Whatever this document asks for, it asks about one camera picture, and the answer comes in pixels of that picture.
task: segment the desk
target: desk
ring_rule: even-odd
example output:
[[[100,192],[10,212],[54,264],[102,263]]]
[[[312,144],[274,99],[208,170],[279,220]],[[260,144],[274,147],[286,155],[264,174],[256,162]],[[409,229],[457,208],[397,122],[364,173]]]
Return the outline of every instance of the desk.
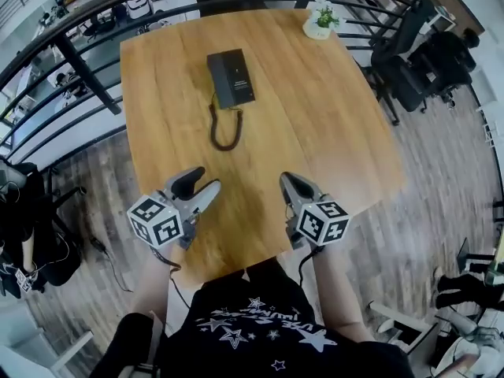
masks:
[[[142,193],[203,165],[219,178],[182,261],[185,283],[224,276],[290,250],[283,171],[317,181],[352,214],[393,195],[404,177],[384,112],[335,34],[307,38],[307,10],[255,10],[187,21],[123,41],[124,112]],[[243,133],[230,152],[209,141],[212,79],[207,54],[243,49],[255,102],[243,106]],[[217,138],[235,133],[220,111]]]

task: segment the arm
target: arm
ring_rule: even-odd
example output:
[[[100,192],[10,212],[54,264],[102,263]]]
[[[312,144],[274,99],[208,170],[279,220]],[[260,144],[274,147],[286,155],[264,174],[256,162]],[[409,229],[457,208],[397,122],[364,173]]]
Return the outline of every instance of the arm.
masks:
[[[325,326],[357,343],[374,341],[364,325],[361,307],[337,246],[328,245],[315,256],[313,267]]]
[[[26,241],[22,242],[23,247],[23,269],[27,272],[33,272],[35,267],[33,266],[33,240],[35,231],[33,231]]]
[[[159,253],[165,258],[171,259],[172,248],[175,245],[172,243],[160,249]],[[139,283],[135,288],[130,312],[152,317],[150,311],[153,311],[162,322],[165,322],[170,270],[170,266],[157,259],[149,251]]]

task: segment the lower floor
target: lower floor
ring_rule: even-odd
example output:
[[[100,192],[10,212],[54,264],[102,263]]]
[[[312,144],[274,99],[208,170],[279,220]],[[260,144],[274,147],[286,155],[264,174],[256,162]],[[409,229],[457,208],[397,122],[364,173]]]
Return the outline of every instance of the lower floor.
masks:
[[[357,215],[339,243],[346,272],[362,309],[374,300],[420,319],[430,306],[432,270],[441,265],[456,275],[455,257],[465,237],[473,251],[490,253],[496,240],[492,201],[501,199],[498,168],[485,142],[477,104],[463,88],[454,94],[456,109],[439,99],[428,111],[399,111],[393,128],[406,184],[392,198]],[[59,166],[54,187],[65,193],[83,185],[87,196],[75,196],[60,208],[67,225],[84,239],[83,262],[70,281],[28,296],[40,327],[62,352],[86,330],[94,338],[71,361],[77,377],[88,376],[106,350],[120,319],[127,313],[148,249],[130,229],[126,210],[139,197],[127,132],[121,132],[71,157]],[[107,257],[90,244],[93,235],[109,250]],[[287,274],[298,280],[298,263],[307,249],[280,255]],[[303,288],[320,318],[313,266],[305,266]],[[197,287],[184,287],[191,299]],[[187,309],[170,288],[168,330],[175,331]],[[372,328],[379,322],[365,310]]]

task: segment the star print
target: star print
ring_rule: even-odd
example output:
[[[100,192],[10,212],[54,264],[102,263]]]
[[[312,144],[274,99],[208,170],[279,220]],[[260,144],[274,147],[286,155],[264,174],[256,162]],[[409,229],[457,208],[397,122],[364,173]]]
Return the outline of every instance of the star print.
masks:
[[[273,364],[271,364],[271,366],[276,370],[276,371],[280,371],[281,369],[285,369],[285,365],[284,365],[285,361],[277,361],[275,360],[275,362]]]
[[[299,340],[299,342],[311,344],[319,353],[322,353],[322,351],[324,351],[325,345],[336,346],[337,344],[336,342],[325,338],[325,329],[321,329],[317,333],[305,332],[301,329],[299,329],[298,332],[305,336],[305,338]]]
[[[278,331],[269,331],[268,336],[271,340],[275,340],[277,337],[280,337]]]
[[[226,322],[225,319],[218,321],[213,318],[210,318],[210,322],[206,322],[205,324],[199,324],[198,326],[210,326],[210,330],[213,332],[215,329],[217,329],[219,326],[231,326],[228,322]]]
[[[259,309],[261,306],[265,306],[266,305],[263,302],[261,302],[261,298],[260,297],[249,298],[249,301],[250,301],[249,308]]]
[[[229,340],[234,350],[236,350],[236,347],[238,347],[240,342],[248,342],[247,339],[241,336],[242,329],[232,331],[230,328],[226,328],[225,326],[223,326],[222,328],[226,331],[226,334],[222,336],[219,340]]]

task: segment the black office chair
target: black office chair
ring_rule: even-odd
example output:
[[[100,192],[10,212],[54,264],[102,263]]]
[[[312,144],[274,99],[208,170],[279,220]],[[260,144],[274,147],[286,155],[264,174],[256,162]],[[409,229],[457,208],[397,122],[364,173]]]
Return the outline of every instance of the black office chair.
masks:
[[[434,12],[430,0],[413,0],[393,37],[374,46],[371,68],[365,69],[369,84],[376,90],[376,98],[383,98],[387,103],[394,126],[399,124],[399,118],[389,91],[408,112],[413,112],[432,93],[427,76],[416,74],[399,55],[411,49],[418,32]],[[425,60],[426,65],[436,74],[437,70],[427,58]]]

